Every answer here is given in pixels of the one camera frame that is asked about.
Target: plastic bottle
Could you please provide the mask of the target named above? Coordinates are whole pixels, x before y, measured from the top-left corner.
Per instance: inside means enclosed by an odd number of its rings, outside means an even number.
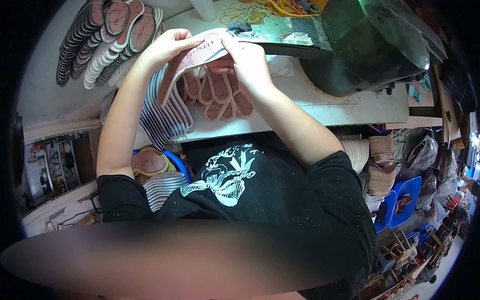
[[[218,17],[212,0],[190,0],[190,2],[205,22],[211,22]]]

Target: hand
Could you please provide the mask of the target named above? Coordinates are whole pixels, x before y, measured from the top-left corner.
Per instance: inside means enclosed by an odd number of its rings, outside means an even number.
[[[229,55],[206,64],[212,72],[236,74],[240,91],[249,100],[261,98],[271,89],[276,89],[262,46],[238,42],[228,35],[222,36],[222,44]]]
[[[204,41],[203,36],[192,36],[187,29],[170,29],[153,41],[139,60],[157,72],[181,51],[196,47]]]

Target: white graphic print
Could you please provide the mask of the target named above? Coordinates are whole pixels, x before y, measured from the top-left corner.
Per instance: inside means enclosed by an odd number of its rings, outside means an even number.
[[[252,178],[256,172],[250,170],[250,166],[255,158],[247,161],[247,151],[255,155],[258,150],[251,150],[252,144],[244,144],[228,148],[218,155],[208,159],[205,171],[202,172],[201,180],[193,182],[180,188],[183,197],[186,197],[193,191],[202,191],[210,189],[215,197],[225,206],[235,206],[245,190],[245,182],[243,178]],[[225,158],[232,158],[230,165],[233,169],[218,163],[225,162]]]

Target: plastic bag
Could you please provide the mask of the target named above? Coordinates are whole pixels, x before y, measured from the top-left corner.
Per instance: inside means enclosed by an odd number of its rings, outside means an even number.
[[[445,211],[444,208],[437,200],[432,200],[432,208],[430,209],[430,216],[425,219],[425,222],[435,227],[436,230],[440,229],[442,220],[448,216],[449,211]]]
[[[428,168],[425,176],[421,180],[420,194],[417,200],[416,208],[424,211],[430,210],[433,196],[437,191],[437,177],[432,168]]]
[[[284,55],[266,55],[270,77],[293,76],[293,57]]]
[[[446,150],[438,160],[437,169],[440,173],[438,175],[437,189],[439,189],[439,185],[450,183],[454,178],[457,178],[456,167],[455,153],[450,149]]]
[[[407,159],[407,167],[411,170],[426,170],[437,159],[438,144],[437,141],[429,135],[425,135]]]
[[[437,188],[437,196],[446,197],[453,196],[458,188],[458,180],[456,177],[447,183],[442,183]]]

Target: blue plastic stool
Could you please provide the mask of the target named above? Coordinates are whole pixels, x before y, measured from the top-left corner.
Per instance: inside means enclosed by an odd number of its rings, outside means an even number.
[[[389,253],[379,253],[377,254],[377,262],[380,265],[380,273],[383,274],[395,265],[395,258],[393,258]]]

